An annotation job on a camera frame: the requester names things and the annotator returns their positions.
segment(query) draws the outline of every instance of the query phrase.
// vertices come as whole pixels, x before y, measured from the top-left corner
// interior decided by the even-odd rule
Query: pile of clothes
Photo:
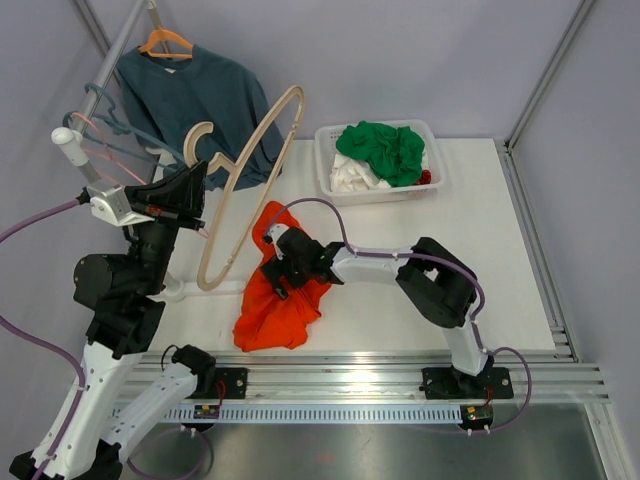
[[[431,183],[424,140],[409,127],[360,122],[336,141],[331,191],[360,192]]]

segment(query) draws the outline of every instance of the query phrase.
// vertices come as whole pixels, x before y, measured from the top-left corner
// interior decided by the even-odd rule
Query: gray floor
[[[502,407],[500,416],[512,414]],[[151,433],[169,426],[159,426]],[[196,478],[215,480],[400,480],[606,478],[586,415],[578,406],[532,407],[513,428],[489,437],[405,425],[217,425],[215,461]],[[175,478],[194,465],[200,445],[186,434],[149,441],[139,468]],[[122,479],[136,477],[128,469]]]

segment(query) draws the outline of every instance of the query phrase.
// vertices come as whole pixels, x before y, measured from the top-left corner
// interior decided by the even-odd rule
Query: white cloth
[[[332,192],[364,192],[391,188],[389,182],[376,177],[367,162],[336,153],[331,169]]]

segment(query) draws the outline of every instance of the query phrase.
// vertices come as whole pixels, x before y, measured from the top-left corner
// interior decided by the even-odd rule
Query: perforated metal strip
[[[112,415],[126,407],[118,403]],[[241,405],[225,404],[217,420],[195,418],[195,404],[177,405],[161,423],[456,424],[455,405]]]

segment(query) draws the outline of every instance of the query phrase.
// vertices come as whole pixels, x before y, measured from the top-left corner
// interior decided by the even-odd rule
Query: black wire
[[[167,352],[169,351],[169,349],[171,347],[174,347],[176,350],[178,349],[177,345],[174,345],[173,343],[171,345],[169,345],[165,350],[164,353],[162,354],[162,357],[160,357],[160,368],[162,368],[162,371],[164,372],[164,357],[167,356]]]

